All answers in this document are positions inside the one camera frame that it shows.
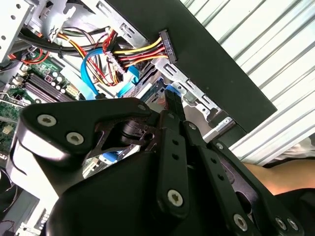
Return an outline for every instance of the green circuit board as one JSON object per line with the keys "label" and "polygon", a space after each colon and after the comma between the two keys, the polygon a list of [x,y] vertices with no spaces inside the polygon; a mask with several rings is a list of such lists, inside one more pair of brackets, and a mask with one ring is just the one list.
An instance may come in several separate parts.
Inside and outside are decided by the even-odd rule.
{"label": "green circuit board", "polygon": [[55,64],[53,64],[50,61],[50,58],[48,57],[44,62],[40,64],[33,64],[30,65],[30,68],[40,77],[45,78],[47,75],[53,73],[53,72],[60,72],[61,69],[57,67]]}
{"label": "green circuit board", "polygon": [[[0,152],[5,155],[8,155],[10,152],[16,123],[4,122],[1,120],[1,118],[7,118],[9,120],[17,122],[21,109],[22,108],[20,107],[6,104],[4,102],[0,103]],[[6,133],[6,130],[8,128],[11,131],[9,133]]]}

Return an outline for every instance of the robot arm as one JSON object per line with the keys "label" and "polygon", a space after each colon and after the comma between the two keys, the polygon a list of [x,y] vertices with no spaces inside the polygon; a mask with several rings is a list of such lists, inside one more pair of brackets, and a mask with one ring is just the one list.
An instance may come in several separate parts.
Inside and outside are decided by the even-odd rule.
{"label": "robot arm", "polygon": [[[58,199],[46,235],[304,235],[223,143],[206,145],[178,99],[168,95],[160,114],[136,98],[22,111],[7,171]],[[83,180],[86,158],[130,145],[141,149]]]}

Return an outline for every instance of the black cable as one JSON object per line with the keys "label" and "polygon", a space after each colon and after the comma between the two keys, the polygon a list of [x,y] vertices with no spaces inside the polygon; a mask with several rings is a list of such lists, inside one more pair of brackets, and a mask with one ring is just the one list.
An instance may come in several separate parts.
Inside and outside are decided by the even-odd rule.
{"label": "black cable", "polygon": [[85,9],[87,9],[90,13],[95,14],[88,6],[86,6],[83,2],[80,0],[68,0],[67,3],[72,3],[72,4],[79,4],[82,5]]}
{"label": "black cable", "polygon": [[[106,26],[104,28],[100,28],[100,29],[95,29],[91,32],[88,32],[89,35],[95,35],[95,34],[99,34],[99,33],[105,33],[106,29],[109,29],[110,26]],[[76,33],[78,36],[77,37],[84,37],[84,34],[82,32],[76,32],[76,31],[73,31],[74,33]]]}
{"label": "black cable", "polygon": [[[59,53],[60,51],[62,51],[62,54],[64,55],[71,55],[71,56],[79,55],[74,47],[63,47],[56,43],[50,43],[42,38],[32,38],[32,37],[25,36],[21,33],[18,35],[18,38],[29,43],[30,45],[34,47],[41,48],[45,51],[49,51],[52,53]],[[96,46],[96,48],[101,48],[101,46],[102,44],[99,43]],[[85,46],[82,46],[81,48],[83,48],[85,51],[88,51],[88,50],[94,49],[95,44],[85,45]]]}
{"label": "black cable", "polygon": [[[88,41],[89,41],[91,44],[95,44],[95,41],[94,41],[94,39],[92,38],[92,36],[91,36],[89,33],[87,33],[85,30],[80,29],[80,28],[77,28],[77,27],[65,27],[65,28],[63,28],[63,30],[68,30],[68,29],[73,29],[73,30],[76,30],[76,31],[81,32],[82,34],[84,34],[84,36],[88,39]],[[102,69],[102,68],[103,68],[103,66],[102,66],[102,61],[101,61],[101,59],[100,59],[100,55],[97,55],[97,56],[95,57],[95,63],[96,63],[96,65],[97,65],[97,67],[98,67],[99,69]]]}
{"label": "black cable", "polygon": [[0,73],[8,71],[8,70],[12,70],[13,68],[15,68],[17,65],[19,64],[18,60],[14,60],[11,61],[8,65],[0,67]]}

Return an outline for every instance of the red wire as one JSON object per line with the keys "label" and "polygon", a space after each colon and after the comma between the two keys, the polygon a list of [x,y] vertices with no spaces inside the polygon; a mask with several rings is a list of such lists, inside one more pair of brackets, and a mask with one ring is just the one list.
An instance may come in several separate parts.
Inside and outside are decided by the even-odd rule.
{"label": "red wire", "polygon": [[40,53],[39,53],[39,56],[36,57],[34,60],[21,60],[21,62],[24,62],[24,63],[33,63],[33,62],[36,62],[37,60],[39,60],[42,56],[43,56],[43,50],[42,49],[39,49]]}
{"label": "red wire", "polygon": [[107,48],[108,48],[108,46],[109,46],[109,44],[110,44],[110,40],[112,39],[112,37],[114,36],[114,34],[115,34],[115,31],[113,30],[113,31],[111,32],[111,34],[109,35],[109,37],[104,40],[104,42],[103,42],[103,52],[104,52],[104,53],[106,52],[106,50],[107,50]]}
{"label": "red wire", "polygon": [[159,52],[163,51],[164,49],[165,48],[162,47],[162,48],[157,49],[156,51],[149,53],[149,54],[143,54],[143,55],[129,57],[129,58],[121,58],[120,60],[123,61],[123,60],[134,60],[134,59],[146,58],[146,57],[154,56],[155,54],[158,54]]}
{"label": "red wire", "polygon": [[109,72],[110,79],[111,79],[112,81],[114,81],[113,74],[112,74],[112,71],[111,71],[111,69],[110,69],[109,63],[107,63],[107,67],[108,67],[108,72]]}
{"label": "red wire", "polygon": [[48,58],[48,56],[49,56],[49,52],[47,52],[46,55],[44,56],[44,58],[41,59],[41,60],[39,60],[39,61],[28,62],[28,61],[22,60],[22,62],[27,63],[27,64],[30,64],[30,65],[37,65],[37,64],[40,64],[40,63],[42,63],[43,61],[45,61],[45,60]]}
{"label": "red wire", "polygon": [[95,62],[92,61],[91,59],[90,59],[89,61],[90,61],[90,63],[93,64],[93,66],[95,67],[95,69],[97,70],[97,72],[100,74],[100,76],[101,76],[103,79],[105,79],[105,80],[107,81],[107,83],[109,84],[109,86],[112,86],[112,85],[111,85],[112,83],[110,83],[110,82],[107,80],[106,76],[105,76],[104,73],[98,68],[98,66],[95,64]]}

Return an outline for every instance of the yellow wire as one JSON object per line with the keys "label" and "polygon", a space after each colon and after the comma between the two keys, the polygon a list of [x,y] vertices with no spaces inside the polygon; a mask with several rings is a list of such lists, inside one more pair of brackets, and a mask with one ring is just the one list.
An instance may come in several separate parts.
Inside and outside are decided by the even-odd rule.
{"label": "yellow wire", "polygon": [[138,64],[139,62],[142,62],[142,61],[145,61],[145,60],[150,60],[150,59],[155,59],[155,58],[168,58],[168,57],[165,56],[165,55],[159,55],[159,56],[152,56],[152,57],[142,58],[142,59],[136,60],[136,61],[133,62],[133,63],[130,63],[130,64],[128,64],[128,65],[125,65],[125,67],[129,67],[129,66],[132,66],[132,65],[136,65],[136,64]]}
{"label": "yellow wire", "polygon": [[[58,34],[58,37],[60,37],[64,40],[67,40],[78,51],[78,53],[80,54],[80,56],[82,58],[85,57],[84,53],[81,51],[81,49],[78,47],[78,45],[73,40],[69,39],[67,36],[65,36],[61,33]],[[88,66],[89,70],[92,72],[92,74],[97,78],[97,80],[100,83],[105,84],[105,82],[99,77],[99,75],[98,75],[97,71],[94,69],[93,65],[91,63],[87,62],[87,66]]]}
{"label": "yellow wire", "polygon": [[157,44],[159,44],[162,41],[161,38],[159,38],[155,43],[147,46],[147,47],[143,47],[143,48],[138,48],[138,49],[132,49],[132,50],[125,50],[125,51],[114,51],[114,54],[126,54],[126,53],[137,53],[137,52],[142,52],[148,49],[151,49],[153,47],[155,47]]}

